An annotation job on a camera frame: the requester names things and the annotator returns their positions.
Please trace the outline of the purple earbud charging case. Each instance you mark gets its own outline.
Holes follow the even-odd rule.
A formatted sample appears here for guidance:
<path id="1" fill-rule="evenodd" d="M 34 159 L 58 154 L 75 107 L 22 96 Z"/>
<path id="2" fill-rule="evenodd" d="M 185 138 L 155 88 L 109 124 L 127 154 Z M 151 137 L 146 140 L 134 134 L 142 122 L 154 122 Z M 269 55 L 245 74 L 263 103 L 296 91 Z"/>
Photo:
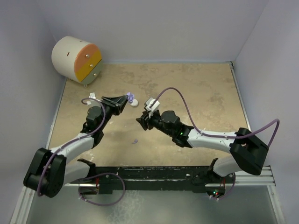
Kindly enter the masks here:
<path id="1" fill-rule="evenodd" d="M 131 104 L 131 103 L 133 103 L 133 101 L 134 101 L 134 94 L 133 93 L 131 93 L 131 92 L 128 92 L 127 93 L 127 96 L 128 96 L 128 102 Z"/>

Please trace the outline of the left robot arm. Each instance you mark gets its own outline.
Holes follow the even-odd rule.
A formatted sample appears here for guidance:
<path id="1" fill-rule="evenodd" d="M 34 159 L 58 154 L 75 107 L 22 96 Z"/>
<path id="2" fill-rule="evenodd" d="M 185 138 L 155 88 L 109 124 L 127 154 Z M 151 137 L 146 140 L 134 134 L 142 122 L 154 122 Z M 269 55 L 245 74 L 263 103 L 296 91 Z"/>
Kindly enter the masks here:
<path id="1" fill-rule="evenodd" d="M 25 174 L 23 185 L 34 190 L 38 196 L 52 198 L 69 182 L 77 179 L 86 183 L 93 182 L 96 171 L 89 162 L 78 161 L 74 166 L 69 166 L 68 163 L 99 145 L 104 136 L 103 130 L 111 117 L 120 115 L 126 104 L 133 100 L 134 95 L 131 93 L 112 98 L 82 99 L 81 102 L 90 107 L 80 133 L 58 147 L 38 149 Z"/>

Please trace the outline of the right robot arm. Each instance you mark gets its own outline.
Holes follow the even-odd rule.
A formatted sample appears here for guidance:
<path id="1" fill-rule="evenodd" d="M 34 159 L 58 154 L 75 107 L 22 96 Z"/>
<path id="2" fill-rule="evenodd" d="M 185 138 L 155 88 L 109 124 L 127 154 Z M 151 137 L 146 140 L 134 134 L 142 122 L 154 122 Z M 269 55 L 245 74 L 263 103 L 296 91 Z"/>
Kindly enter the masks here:
<path id="1" fill-rule="evenodd" d="M 174 111 L 155 111 L 153 114 L 143 111 L 136 121 L 144 130 L 155 128 L 170 136 L 179 147 L 202 147 L 229 153 L 227 157 L 213 159 L 207 174 L 212 182 L 219 182 L 238 171 L 260 175 L 269 151 L 269 147 L 246 128 L 231 132 L 232 138 L 218 138 L 217 132 L 203 134 L 193 126 L 183 124 Z"/>

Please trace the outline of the white earbud charging case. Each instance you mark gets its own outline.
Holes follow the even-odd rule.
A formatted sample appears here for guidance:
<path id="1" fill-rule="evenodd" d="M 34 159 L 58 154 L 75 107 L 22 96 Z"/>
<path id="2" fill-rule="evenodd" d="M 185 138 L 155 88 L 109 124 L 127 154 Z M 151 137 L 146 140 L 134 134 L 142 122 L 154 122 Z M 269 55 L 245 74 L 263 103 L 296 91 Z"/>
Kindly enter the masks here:
<path id="1" fill-rule="evenodd" d="M 130 103 L 130 105 L 131 105 L 132 107 L 137 107 L 137 106 L 139 105 L 139 102 L 138 102 L 137 99 L 133 99 L 133 101 Z"/>

